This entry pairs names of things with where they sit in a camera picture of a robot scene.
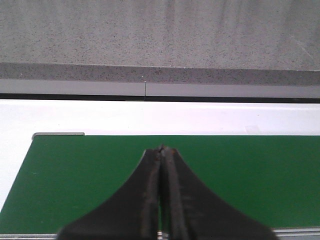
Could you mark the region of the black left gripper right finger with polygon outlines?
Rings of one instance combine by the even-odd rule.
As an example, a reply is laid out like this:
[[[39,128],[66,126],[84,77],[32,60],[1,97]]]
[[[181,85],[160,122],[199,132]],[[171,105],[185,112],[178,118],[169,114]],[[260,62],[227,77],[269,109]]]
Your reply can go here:
[[[162,229],[170,240],[275,240],[273,231],[211,191],[175,148],[160,150]]]

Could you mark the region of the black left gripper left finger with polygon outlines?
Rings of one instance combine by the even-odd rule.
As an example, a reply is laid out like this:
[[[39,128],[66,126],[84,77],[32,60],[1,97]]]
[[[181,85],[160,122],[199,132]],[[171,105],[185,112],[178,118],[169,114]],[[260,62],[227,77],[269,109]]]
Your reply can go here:
[[[66,225],[57,239],[157,239],[160,166],[159,151],[146,149],[127,181],[97,208]]]

